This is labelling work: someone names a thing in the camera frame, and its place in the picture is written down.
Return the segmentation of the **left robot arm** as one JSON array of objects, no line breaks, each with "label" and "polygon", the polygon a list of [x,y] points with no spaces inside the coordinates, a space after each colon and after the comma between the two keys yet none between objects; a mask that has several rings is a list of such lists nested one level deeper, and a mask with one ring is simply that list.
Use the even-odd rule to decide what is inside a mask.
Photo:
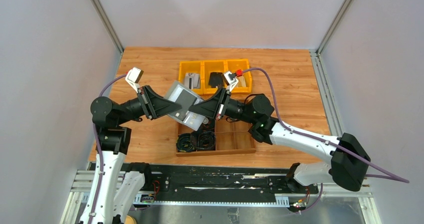
[{"label": "left robot arm", "polygon": [[148,163],[131,163],[122,184],[118,178],[128,153],[131,128],[129,121],[157,119],[181,109],[181,105],[166,100],[146,85],[137,91],[136,98],[118,104],[110,98],[96,98],[91,106],[96,142],[95,173],[89,198],[81,215],[81,224],[122,224],[137,193],[149,190],[153,177]]}]

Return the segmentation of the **grey card holder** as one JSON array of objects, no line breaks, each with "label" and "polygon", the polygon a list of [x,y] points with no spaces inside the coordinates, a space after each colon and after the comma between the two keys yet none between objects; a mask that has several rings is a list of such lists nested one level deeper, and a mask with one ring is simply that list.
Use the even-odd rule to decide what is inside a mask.
[{"label": "grey card holder", "polygon": [[203,115],[189,111],[191,106],[203,102],[203,99],[178,81],[173,82],[164,99],[181,105],[179,110],[173,111],[167,116],[194,131],[197,131],[204,120],[207,119]]}]

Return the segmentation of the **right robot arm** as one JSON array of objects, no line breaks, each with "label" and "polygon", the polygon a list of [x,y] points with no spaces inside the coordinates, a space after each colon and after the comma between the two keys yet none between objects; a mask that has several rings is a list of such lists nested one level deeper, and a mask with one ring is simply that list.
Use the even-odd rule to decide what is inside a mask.
[{"label": "right robot arm", "polygon": [[290,167],[285,185],[292,193],[315,183],[335,183],[352,192],[362,187],[371,159],[354,135],[328,136],[280,122],[272,116],[275,109],[264,94],[251,94],[241,102],[220,88],[189,110],[209,119],[226,116],[249,123],[248,132],[256,141],[291,147],[319,158],[318,163],[295,163]]}]

